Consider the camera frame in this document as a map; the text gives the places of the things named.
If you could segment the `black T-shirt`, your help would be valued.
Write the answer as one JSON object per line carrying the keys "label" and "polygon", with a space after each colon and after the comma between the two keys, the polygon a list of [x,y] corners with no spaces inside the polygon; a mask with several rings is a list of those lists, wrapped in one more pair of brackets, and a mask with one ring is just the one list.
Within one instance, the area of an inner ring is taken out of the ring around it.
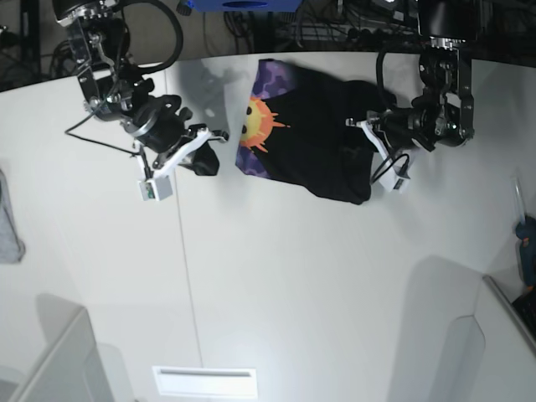
{"label": "black T-shirt", "polygon": [[235,165],[245,175],[360,205],[371,197],[376,147],[358,126],[384,111],[377,86],[276,59],[259,61]]}

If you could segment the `power strip with plugs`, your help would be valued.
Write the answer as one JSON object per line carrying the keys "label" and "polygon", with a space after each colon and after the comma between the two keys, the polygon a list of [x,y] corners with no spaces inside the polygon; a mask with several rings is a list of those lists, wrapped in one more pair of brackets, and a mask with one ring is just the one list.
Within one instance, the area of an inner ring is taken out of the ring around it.
{"label": "power strip with plugs", "polygon": [[385,44],[421,44],[424,40],[410,29],[402,28],[350,28],[344,42],[354,49],[371,50]]}

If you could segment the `blue glue gun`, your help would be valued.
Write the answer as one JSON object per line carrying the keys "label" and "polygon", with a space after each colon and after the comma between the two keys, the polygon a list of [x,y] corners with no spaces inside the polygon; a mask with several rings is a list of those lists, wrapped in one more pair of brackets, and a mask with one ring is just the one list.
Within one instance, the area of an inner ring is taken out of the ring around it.
{"label": "blue glue gun", "polygon": [[526,287],[535,287],[535,218],[527,213],[521,185],[517,176],[513,177],[513,193],[519,214],[514,227],[518,238],[520,276]]}

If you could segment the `blue plastic box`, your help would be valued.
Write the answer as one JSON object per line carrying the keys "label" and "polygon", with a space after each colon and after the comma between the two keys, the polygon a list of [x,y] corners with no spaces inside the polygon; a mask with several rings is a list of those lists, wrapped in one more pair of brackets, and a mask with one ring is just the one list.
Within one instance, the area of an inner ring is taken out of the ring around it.
{"label": "blue plastic box", "polygon": [[202,13],[208,12],[295,12],[302,0],[191,0],[186,4]]}

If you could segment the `black keyboard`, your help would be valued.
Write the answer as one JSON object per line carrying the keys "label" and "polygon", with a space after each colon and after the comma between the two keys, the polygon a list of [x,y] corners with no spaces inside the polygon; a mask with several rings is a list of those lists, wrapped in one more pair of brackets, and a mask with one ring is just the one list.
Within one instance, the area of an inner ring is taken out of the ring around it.
{"label": "black keyboard", "polygon": [[536,334],[536,294],[535,290],[521,295],[513,302],[513,308],[533,337]]}

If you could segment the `grey cloth at left edge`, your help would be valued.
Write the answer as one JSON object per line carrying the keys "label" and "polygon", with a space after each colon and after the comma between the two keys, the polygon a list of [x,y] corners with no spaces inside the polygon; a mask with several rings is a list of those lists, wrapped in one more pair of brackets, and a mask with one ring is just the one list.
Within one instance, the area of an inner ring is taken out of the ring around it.
{"label": "grey cloth at left edge", "polygon": [[17,264],[25,255],[24,242],[18,236],[13,215],[11,199],[9,197],[8,182],[1,172],[1,263]]}

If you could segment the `grey partition panel right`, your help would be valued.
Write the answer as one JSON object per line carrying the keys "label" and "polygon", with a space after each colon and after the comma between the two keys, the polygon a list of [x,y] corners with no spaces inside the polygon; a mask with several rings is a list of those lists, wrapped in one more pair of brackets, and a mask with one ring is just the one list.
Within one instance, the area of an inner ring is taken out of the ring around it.
{"label": "grey partition panel right", "polygon": [[498,304],[506,312],[510,322],[516,327],[518,334],[523,339],[524,346],[533,356],[535,356],[535,337],[514,309],[513,304],[507,299],[502,289],[491,276],[484,276],[482,281],[485,283],[487,289],[495,296]]}

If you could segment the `grey partition panel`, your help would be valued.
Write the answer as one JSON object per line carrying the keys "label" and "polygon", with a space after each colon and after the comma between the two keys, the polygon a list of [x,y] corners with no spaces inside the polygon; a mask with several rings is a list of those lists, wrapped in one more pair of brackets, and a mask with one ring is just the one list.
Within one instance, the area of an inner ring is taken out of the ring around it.
{"label": "grey partition panel", "polygon": [[533,356],[535,356],[535,337],[514,309],[513,304],[507,299],[502,289],[491,276],[484,276],[482,281],[485,283],[487,289],[495,296],[498,304],[506,312],[510,322],[516,327],[518,334],[523,339],[524,346]]}
{"label": "grey partition panel", "polygon": [[113,401],[87,310],[78,308],[27,374],[1,367],[2,401]]}

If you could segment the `white label plate with slot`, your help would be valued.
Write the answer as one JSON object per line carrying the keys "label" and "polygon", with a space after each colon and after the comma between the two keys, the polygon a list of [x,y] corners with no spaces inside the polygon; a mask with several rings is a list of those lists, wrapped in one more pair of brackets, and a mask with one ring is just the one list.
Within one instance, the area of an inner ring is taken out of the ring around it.
{"label": "white label plate with slot", "polygon": [[159,394],[173,397],[257,399],[252,368],[179,368],[153,366]]}

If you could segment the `grey partition panel left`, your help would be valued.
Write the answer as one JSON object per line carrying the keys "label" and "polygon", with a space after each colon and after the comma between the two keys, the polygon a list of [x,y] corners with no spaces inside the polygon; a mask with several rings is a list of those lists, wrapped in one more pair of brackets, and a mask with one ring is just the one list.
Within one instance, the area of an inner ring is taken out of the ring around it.
{"label": "grey partition panel left", "polygon": [[78,308],[27,374],[1,367],[2,401],[113,401],[87,310]]}

